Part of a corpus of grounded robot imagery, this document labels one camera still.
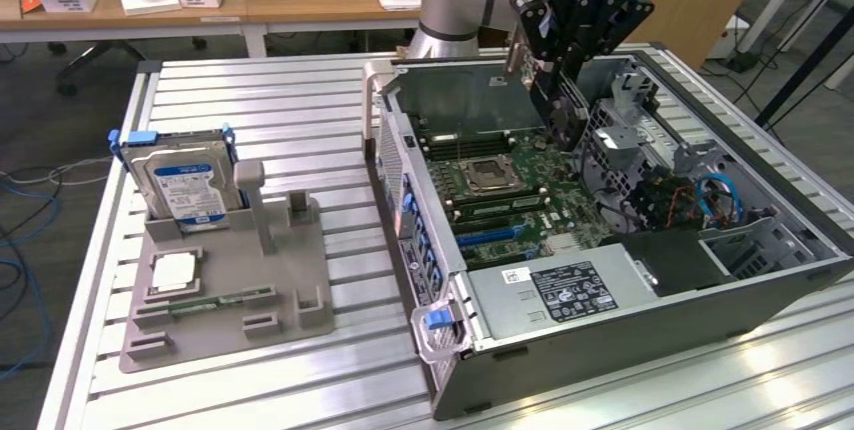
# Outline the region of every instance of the black label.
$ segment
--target black label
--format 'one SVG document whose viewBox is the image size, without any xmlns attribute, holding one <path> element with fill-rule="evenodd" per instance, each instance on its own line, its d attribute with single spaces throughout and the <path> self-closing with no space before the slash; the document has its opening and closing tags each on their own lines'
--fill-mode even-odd
<svg viewBox="0 0 854 430">
<path fill-rule="evenodd" d="M 555 322 L 618 308 L 590 262 L 533 272 L 531 279 Z"/>
</svg>

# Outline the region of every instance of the hard drive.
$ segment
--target hard drive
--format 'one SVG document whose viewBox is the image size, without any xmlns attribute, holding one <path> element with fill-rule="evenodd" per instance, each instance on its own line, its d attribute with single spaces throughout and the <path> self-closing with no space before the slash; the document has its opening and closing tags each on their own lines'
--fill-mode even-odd
<svg viewBox="0 0 854 430">
<path fill-rule="evenodd" d="M 234 183 L 230 128 L 131 132 L 120 144 L 116 132 L 111 133 L 111 149 L 134 176 L 151 219 L 174 218 L 183 232 L 228 226 L 227 212 L 246 207 Z"/>
</svg>

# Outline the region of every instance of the barcode label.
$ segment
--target barcode label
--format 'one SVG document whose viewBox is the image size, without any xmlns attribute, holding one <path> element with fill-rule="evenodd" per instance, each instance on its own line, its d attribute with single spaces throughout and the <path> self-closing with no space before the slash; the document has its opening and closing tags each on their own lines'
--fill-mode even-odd
<svg viewBox="0 0 854 430">
<path fill-rule="evenodd" d="M 505 270 L 502 271 L 502 276 L 505 277 L 505 283 L 507 285 L 511 283 L 527 282 L 531 280 L 531 269 L 529 267 L 521 267 Z"/>
</svg>

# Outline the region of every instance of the office chair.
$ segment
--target office chair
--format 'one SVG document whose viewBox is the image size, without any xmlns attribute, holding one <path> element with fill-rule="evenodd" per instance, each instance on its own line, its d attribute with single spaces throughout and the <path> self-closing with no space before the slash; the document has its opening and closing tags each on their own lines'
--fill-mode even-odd
<svg viewBox="0 0 854 430">
<path fill-rule="evenodd" d="M 192 46 L 196 50 L 204 50 L 208 46 L 208 42 L 203 38 L 192 37 Z M 66 68 L 63 68 L 59 74 L 56 74 L 56 92 L 60 95 L 74 97 L 78 94 L 78 86 L 74 83 L 70 83 L 68 80 L 72 75 L 90 64 L 90 62 L 95 61 L 98 57 L 114 48 L 124 51 L 124 53 L 127 53 L 138 62 L 146 60 L 146 56 L 136 48 L 134 48 L 127 40 L 104 40 L 96 42 L 95 45 L 90 47 L 68 65 L 66 65 Z M 68 48 L 64 43 L 50 42 L 48 50 L 54 55 L 63 55 L 68 51 Z"/>
</svg>

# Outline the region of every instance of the blue cable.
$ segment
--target blue cable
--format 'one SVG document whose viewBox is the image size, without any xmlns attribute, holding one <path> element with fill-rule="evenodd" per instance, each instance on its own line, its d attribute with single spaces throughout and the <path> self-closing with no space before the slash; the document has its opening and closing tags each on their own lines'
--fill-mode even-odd
<svg viewBox="0 0 854 430">
<path fill-rule="evenodd" d="M 3 382 L 12 377 L 15 372 L 17 372 L 17 370 L 24 365 L 27 365 L 30 362 L 32 362 L 36 359 L 36 357 L 42 354 L 42 352 L 44 352 L 48 344 L 48 340 L 51 338 L 51 320 L 48 318 L 48 310 L 47 310 L 47 306 L 44 305 L 44 298 L 42 296 L 42 287 L 39 286 L 39 281 L 36 280 L 36 276 L 34 275 L 32 271 L 27 267 L 27 264 L 16 260 L 5 260 L 5 259 L 0 259 L 0 263 L 11 265 L 24 273 L 24 276 L 30 281 L 32 294 L 36 297 L 36 305 L 39 307 L 39 313 L 42 314 L 42 323 L 44 325 L 43 331 L 42 331 L 42 341 L 39 342 L 39 345 L 36 345 L 36 348 L 27 355 L 24 355 L 24 358 L 21 358 L 21 360 L 15 364 L 12 368 L 9 368 L 3 373 L 0 373 L 0 382 Z"/>
<path fill-rule="evenodd" d="M 9 184 L 3 183 L 3 182 L 0 182 L 0 187 L 5 188 L 15 195 L 19 195 L 21 197 L 42 198 L 44 200 L 48 200 L 51 202 L 51 204 L 52 204 L 51 205 L 51 214 L 48 215 L 48 218 L 47 218 L 46 222 L 42 225 L 39 225 L 39 227 L 35 228 L 32 231 L 26 233 L 24 235 L 11 239 L 11 241 L 13 243 L 24 243 L 27 240 L 31 240 L 32 238 L 38 237 L 39 234 L 42 234 L 42 232 L 44 232 L 47 230 L 47 228 L 51 226 L 51 224 L 56 220 L 56 217 L 59 215 L 59 210 L 60 210 L 59 200 L 52 195 L 47 195 L 47 194 L 43 194 L 43 193 L 28 193 L 28 192 L 24 192 L 21 190 L 19 190 L 17 188 L 12 187 Z M 9 246 L 9 242 L 8 241 L 7 242 L 0 242 L 0 247 L 8 247 L 8 246 Z"/>
<path fill-rule="evenodd" d="M 735 183 L 733 182 L 733 180 L 730 180 L 730 177 L 727 177 L 722 173 L 710 173 L 709 175 L 703 175 L 702 177 L 699 177 L 699 179 L 697 180 L 697 183 L 694 184 L 694 192 L 697 193 L 697 200 L 699 201 L 701 210 L 706 215 L 709 215 L 710 217 L 714 217 L 715 213 L 711 211 L 711 208 L 709 208 L 709 205 L 703 200 L 703 193 L 706 193 L 703 189 L 703 183 L 706 182 L 706 180 L 715 180 L 726 186 L 727 191 L 730 192 L 731 198 L 735 202 L 735 221 L 741 222 L 742 217 L 745 215 L 745 207 L 742 205 L 742 199 L 738 198 L 738 190 L 735 188 Z"/>
</svg>

